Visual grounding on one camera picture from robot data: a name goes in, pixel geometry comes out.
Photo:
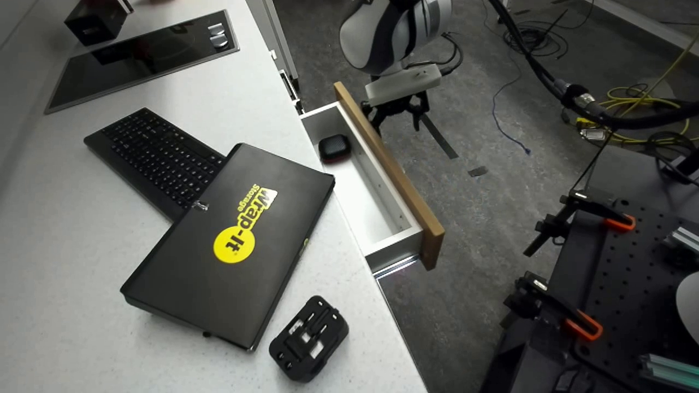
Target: black laptop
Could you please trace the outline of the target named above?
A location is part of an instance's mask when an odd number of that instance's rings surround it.
[[[256,350],[331,188],[331,175],[234,147],[121,294],[130,305]]]

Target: orange part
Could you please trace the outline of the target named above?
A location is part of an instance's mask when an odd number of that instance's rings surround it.
[[[609,226],[609,232],[618,232],[618,234],[631,234],[636,232],[636,218],[627,213],[627,218],[631,222],[623,222],[623,220],[612,220],[612,218],[605,218],[605,226]]]
[[[580,312],[579,310],[579,316],[591,327],[591,330],[584,330],[580,327],[579,323],[574,323],[572,319],[566,319],[566,327],[582,343],[597,343],[598,339],[602,339],[602,331],[605,327],[593,321],[590,315]]]

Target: keyboard keys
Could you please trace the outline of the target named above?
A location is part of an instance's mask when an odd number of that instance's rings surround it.
[[[172,218],[222,166],[222,155],[149,109],[92,134],[84,143]]]

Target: cable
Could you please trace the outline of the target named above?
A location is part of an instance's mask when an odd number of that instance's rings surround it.
[[[675,159],[677,155],[689,155],[692,151],[694,142],[675,131],[658,131],[643,143],[643,153],[660,159]]]
[[[629,88],[612,88],[606,91],[606,100],[600,100],[598,104],[602,109],[623,109],[621,117],[627,114],[634,114],[637,106],[646,106],[646,104],[665,104],[672,109],[681,109],[681,104],[672,98],[654,98],[653,91],[658,90],[658,85],[661,85],[678,65],[681,62],[688,56],[688,52],[692,51],[692,45],[699,41],[699,33],[694,35],[694,39],[675,56],[675,62],[650,83],[650,85],[629,85]],[[678,131],[681,135],[689,129],[689,117],[683,117],[683,129]],[[646,143],[646,139],[637,139],[637,137],[627,137],[616,134],[614,137],[621,143]]]
[[[568,16],[570,4],[568,4],[568,8],[563,8],[543,31],[539,31],[528,45],[521,45],[521,39],[513,39],[510,48],[520,48],[520,52],[524,52],[526,56],[531,56],[539,45],[547,44],[545,39],[551,38],[553,29]],[[516,78],[510,78],[510,80],[506,80],[505,85],[497,88],[497,91],[495,91],[494,98],[492,98],[489,114],[492,114],[492,117],[494,117],[494,123],[495,123],[497,134],[499,134],[503,137],[506,137],[509,142],[518,143],[526,155],[531,155],[531,149],[528,149],[521,139],[518,139],[518,137],[513,137],[510,134],[506,134],[505,126],[499,125],[499,117],[497,117],[497,98],[499,98],[499,94],[503,94],[505,90],[509,90],[510,85],[516,85],[518,80],[521,80],[520,67],[518,67],[518,76],[516,76]]]
[[[451,74],[462,63],[462,52],[461,52],[459,41],[450,33],[441,33],[441,38],[451,44],[451,55],[445,62],[417,62],[417,63],[409,63],[406,67],[420,67],[420,65],[436,63],[443,76]]]
[[[510,88],[510,85],[516,85],[516,83],[520,83],[520,80],[521,80],[521,73],[520,73],[520,67],[518,67],[518,76],[510,78],[509,83],[499,85],[499,90],[494,94],[492,106],[489,106],[489,115],[494,117],[494,123],[495,123],[495,126],[497,126],[497,131],[499,131],[503,137],[506,137],[509,142],[518,143],[526,155],[531,155],[531,149],[528,149],[521,139],[509,135],[509,134],[503,129],[499,117],[497,117],[497,98],[499,98],[499,94],[503,94],[506,88]]]
[[[590,175],[590,170],[597,166],[598,157],[602,155],[602,151],[609,147],[614,137],[614,131],[605,137],[605,142],[597,149],[593,157],[587,161],[584,170],[576,176],[576,182],[572,183],[572,188],[568,190],[568,195],[572,195],[576,190],[576,185]]]
[[[543,29],[536,27],[526,27],[521,29],[521,39],[524,45],[535,55],[535,56],[556,56],[563,58],[568,55],[568,39],[558,33],[545,33]],[[520,52],[518,44],[510,39],[509,33],[503,33],[503,41]]]
[[[597,3],[597,0],[590,0],[590,3],[587,3],[587,10],[584,10],[584,16],[582,16],[582,19],[580,19],[579,24],[558,24],[556,29],[563,29],[563,31],[579,31],[579,29],[582,29],[582,27],[591,19],[593,3]]]
[[[593,98],[587,94],[587,90],[582,85],[554,78],[533,55],[526,52],[526,48],[521,44],[521,35],[520,35],[516,21],[510,19],[509,10],[505,8],[505,4],[499,0],[489,0],[489,4],[499,16],[503,24],[510,33],[513,41],[521,51],[528,67],[539,78],[539,83],[560,104],[566,104],[574,114],[579,114],[579,115],[582,115],[582,117],[587,117],[587,119],[591,119],[597,125],[609,126],[609,129],[650,129],[650,126],[661,126],[661,125],[671,125],[671,123],[677,123],[677,119],[683,119],[683,117],[699,115],[699,100],[686,102],[686,104],[681,104],[681,109],[675,109],[675,112],[667,112],[667,114],[660,114],[660,115],[618,117],[618,115],[606,114],[605,109],[600,109],[593,102]]]

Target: wall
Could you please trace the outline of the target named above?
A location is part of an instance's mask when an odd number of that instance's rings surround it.
[[[74,4],[76,0],[0,0],[0,176],[10,170],[22,131],[30,115],[44,112],[46,90],[76,45],[62,27]]]
[[[2,0],[0,3],[0,51],[39,0]]]

